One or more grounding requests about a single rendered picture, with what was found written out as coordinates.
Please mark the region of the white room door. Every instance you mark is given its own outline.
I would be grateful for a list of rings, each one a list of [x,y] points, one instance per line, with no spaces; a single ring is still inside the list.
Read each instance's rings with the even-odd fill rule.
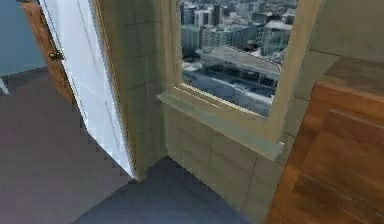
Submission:
[[[39,0],[88,133],[131,177],[129,146],[91,0]]]

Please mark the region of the brown wooden cupboard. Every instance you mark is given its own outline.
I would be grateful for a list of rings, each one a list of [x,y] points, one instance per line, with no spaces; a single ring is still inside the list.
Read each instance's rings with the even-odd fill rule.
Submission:
[[[318,80],[264,224],[384,224],[384,62]]]

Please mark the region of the brown wooden door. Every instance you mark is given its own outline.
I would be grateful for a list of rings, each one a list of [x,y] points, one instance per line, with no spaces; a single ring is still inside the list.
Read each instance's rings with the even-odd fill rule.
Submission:
[[[48,54],[59,51],[56,47],[42,7],[38,0],[16,0],[21,3],[32,33],[39,45],[39,49],[47,64],[47,69],[56,90],[71,104],[75,103],[73,91],[71,89],[67,74],[62,60],[52,61]]]

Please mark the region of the window with beige frame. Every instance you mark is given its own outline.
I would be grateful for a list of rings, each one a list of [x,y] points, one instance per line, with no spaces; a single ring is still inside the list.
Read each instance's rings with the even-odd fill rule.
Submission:
[[[325,0],[164,0],[158,98],[269,160]]]

